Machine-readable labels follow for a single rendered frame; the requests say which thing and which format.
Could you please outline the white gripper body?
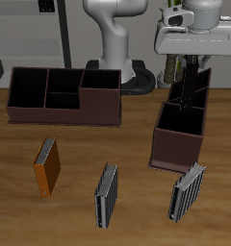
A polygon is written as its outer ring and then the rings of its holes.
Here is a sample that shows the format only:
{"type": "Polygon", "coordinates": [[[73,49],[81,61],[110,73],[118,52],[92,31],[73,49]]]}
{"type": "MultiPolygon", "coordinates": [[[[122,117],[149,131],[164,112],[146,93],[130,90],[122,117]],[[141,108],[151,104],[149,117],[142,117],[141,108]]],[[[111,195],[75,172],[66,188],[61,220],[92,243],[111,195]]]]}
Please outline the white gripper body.
{"type": "Polygon", "coordinates": [[[231,56],[231,16],[222,16],[213,29],[191,29],[193,23],[193,14],[165,16],[157,28],[155,52],[160,55],[231,56]]]}

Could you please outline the dark brown desk caddy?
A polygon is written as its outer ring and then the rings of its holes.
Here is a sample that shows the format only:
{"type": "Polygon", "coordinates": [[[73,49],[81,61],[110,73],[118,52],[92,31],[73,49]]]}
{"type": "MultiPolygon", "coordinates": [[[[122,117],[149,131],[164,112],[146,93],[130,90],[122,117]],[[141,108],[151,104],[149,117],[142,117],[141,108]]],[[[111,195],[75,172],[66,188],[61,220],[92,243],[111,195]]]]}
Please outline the dark brown desk caddy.
{"type": "Polygon", "coordinates": [[[15,67],[7,101],[11,123],[118,126],[121,72],[15,67]]]}
{"type": "Polygon", "coordinates": [[[180,111],[183,82],[170,87],[155,123],[149,168],[184,174],[198,161],[205,132],[211,72],[206,69],[197,74],[190,112],[180,111]]]}

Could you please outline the black grey striped book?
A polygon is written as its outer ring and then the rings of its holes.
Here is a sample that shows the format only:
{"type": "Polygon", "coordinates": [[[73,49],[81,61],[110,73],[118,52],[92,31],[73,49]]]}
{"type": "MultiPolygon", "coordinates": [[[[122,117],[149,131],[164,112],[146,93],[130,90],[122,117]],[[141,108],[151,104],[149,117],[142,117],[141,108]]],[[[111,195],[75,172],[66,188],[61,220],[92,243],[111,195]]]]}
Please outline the black grey striped book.
{"type": "Polygon", "coordinates": [[[178,222],[198,197],[206,167],[195,162],[173,185],[168,218],[178,222]]]}
{"type": "Polygon", "coordinates": [[[117,166],[106,163],[94,192],[96,226],[107,229],[117,199],[117,166]]]}

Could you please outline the orange book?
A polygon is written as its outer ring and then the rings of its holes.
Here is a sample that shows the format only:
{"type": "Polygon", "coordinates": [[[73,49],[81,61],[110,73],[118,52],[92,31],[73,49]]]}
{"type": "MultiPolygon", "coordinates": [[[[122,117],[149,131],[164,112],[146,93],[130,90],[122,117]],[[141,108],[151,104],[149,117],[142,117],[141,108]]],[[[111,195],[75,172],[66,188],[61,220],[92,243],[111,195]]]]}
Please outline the orange book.
{"type": "Polygon", "coordinates": [[[55,138],[44,138],[33,162],[39,193],[50,197],[61,171],[61,163],[55,138]]]}

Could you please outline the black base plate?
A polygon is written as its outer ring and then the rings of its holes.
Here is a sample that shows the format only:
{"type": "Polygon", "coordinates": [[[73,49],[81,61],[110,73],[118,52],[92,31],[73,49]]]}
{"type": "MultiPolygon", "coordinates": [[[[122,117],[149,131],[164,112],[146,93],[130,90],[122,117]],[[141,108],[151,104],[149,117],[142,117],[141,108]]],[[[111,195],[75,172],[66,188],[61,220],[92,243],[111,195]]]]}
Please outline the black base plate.
{"type": "MultiPolygon", "coordinates": [[[[145,68],[144,62],[132,61],[136,76],[121,85],[122,95],[144,95],[155,88],[155,76],[145,68]]],[[[82,87],[118,88],[120,73],[118,70],[99,70],[98,61],[89,61],[86,66],[82,87]]]]}

